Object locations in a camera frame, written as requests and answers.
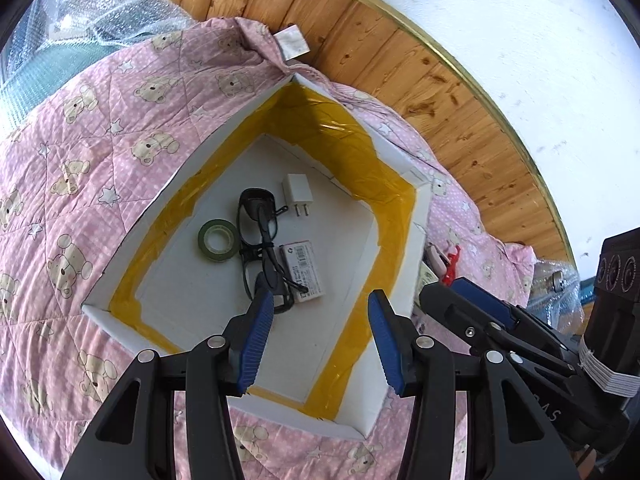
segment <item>white cardboard box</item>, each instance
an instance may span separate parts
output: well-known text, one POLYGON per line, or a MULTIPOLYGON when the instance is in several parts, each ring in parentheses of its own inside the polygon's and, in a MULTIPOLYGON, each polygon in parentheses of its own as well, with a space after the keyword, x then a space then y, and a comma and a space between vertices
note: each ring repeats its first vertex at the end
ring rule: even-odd
MULTIPOLYGON (((134 354, 145 348, 154 348, 161 355, 169 353, 110 313, 114 292, 127 269, 135 263, 134 256, 150 226, 169 200, 242 121, 270 98, 277 98, 275 94, 292 81, 327 101, 334 101, 297 75, 256 96, 213 132, 174 174, 124 238, 87 297, 83 310, 134 354)), ((353 121, 372 140, 378 160, 397 173, 404 186, 409 183, 415 189, 415 201, 407 217, 406 241, 404 246, 392 248, 399 251, 398 272, 391 290, 386 290, 396 312, 408 317, 422 257, 431 184, 404 152, 368 125, 353 121)), ((275 397, 267 396, 271 398, 268 400, 254 390, 254 394, 241 399, 230 398, 229 404, 267 420, 324 436, 362 439, 372 429, 387 391, 372 340, 351 367, 333 420, 304 415, 296 406, 307 402, 332 352, 337 351, 334 347, 354 304, 365 292, 366 281, 380 252, 378 222, 370 202, 354 200, 348 186, 300 146, 268 135, 257 136, 207 187, 193 213, 179 223, 135 290, 135 299, 142 310, 141 322, 186 351, 208 336, 221 333, 231 317, 245 311, 249 300, 242 284, 239 257, 222 263, 206 260, 198 250, 196 237, 200 227, 211 219, 223 218, 235 223, 238 198, 248 187, 270 190, 276 206, 283 206, 282 181, 287 173, 307 175, 314 203, 309 217, 297 217, 293 212, 278 217, 275 243, 280 246, 300 240, 312 242, 324 295, 296 304, 290 311, 274 317, 256 386, 275 397)))

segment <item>green tape roll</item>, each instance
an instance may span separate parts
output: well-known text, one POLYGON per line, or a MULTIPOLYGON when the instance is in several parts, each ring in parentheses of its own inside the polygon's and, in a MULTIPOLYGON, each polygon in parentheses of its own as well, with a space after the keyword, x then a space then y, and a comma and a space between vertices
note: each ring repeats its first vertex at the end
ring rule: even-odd
POLYGON ((214 262, 224 262, 238 254, 238 251, 240 250, 240 236, 238 235, 238 230, 235 225, 227 220, 209 220, 198 232, 198 247, 202 254, 204 254, 209 260, 213 260, 214 262), (209 237, 215 233, 226 238, 227 244, 224 249, 217 249, 212 247, 210 244, 209 237))

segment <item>pink quilt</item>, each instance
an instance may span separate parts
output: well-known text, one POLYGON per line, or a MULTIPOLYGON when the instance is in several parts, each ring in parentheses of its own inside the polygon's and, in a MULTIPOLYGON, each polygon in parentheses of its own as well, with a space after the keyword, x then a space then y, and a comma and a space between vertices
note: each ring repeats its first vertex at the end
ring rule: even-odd
MULTIPOLYGON (((395 112, 308 66, 286 66, 257 22, 215 19, 156 37, 73 78, 0 144, 0 410, 56 469, 64 468, 132 359, 81 313, 82 300, 190 153, 292 71, 331 92, 431 176, 429 238, 443 250, 462 247, 459 274, 500 298, 526 302, 531 248, 489 236, 474 203, 395 112)), ((438 330, 429 323, 421 328, 438 330)), ((444 331, 440 336, 451 339, 444 331)), ((232 411, 245 475, 395 478, 411 406, 390 394, 363 443, 319 438, 232 411)), ((175 425, 178 477, 186 479, 181 396, 175 425)), ((458 458, 465 433, 461 424, 458 458)))

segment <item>camera lens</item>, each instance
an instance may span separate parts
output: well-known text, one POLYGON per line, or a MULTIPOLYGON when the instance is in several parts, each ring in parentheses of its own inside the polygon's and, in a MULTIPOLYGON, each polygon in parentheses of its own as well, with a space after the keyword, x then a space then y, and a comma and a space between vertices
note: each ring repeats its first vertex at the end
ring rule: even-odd
POLYGON ((607 289, 611 290, 616 286, 618 282, 618 275, 620 274, 620 256, 617 254, 611 258, 609 264, 609 273, 607 274, 607 289))
POLYGON ((628 292, 631 285, 634 284, 636 277, 636 259, 629 258, 625 264, 625 270, 622 271, 622 292, 628 292))
POLYGON ((604 276, 607 273, 607 261, 603 258, 600 260, 600 267, 598 268, 598 283, 604 280, 604 276))

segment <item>white label tag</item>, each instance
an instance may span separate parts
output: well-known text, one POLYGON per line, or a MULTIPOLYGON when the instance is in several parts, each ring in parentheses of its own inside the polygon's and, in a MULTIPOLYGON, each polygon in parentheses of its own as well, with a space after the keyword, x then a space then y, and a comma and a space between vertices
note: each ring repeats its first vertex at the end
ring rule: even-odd
POLYGON ((300 292, 293 288, 296 301, 302 303, 324 294, 314 250, 309 240, 280 246, 282 258, 287 263, 290 278, 300 285, 305 285, 308 292, 300 292))
POLYGON ((306 44, 305 37, 297 25, 291 25, 280 32, 276 32, 273 37, 280 46, 284 61, 302 56, 310 51, 308 44, 306 44))
POLYGON ((425 264, 424 262, 420 262, 420 275, 418 276, 418 283, 415 287, 414 295, 415 306, 420 307, 420 293, 422 292, 422 288, 425 285, 429 285, 430 283, 435 283, 437 281, 438 277, 427 266, 427 264, 425 264))

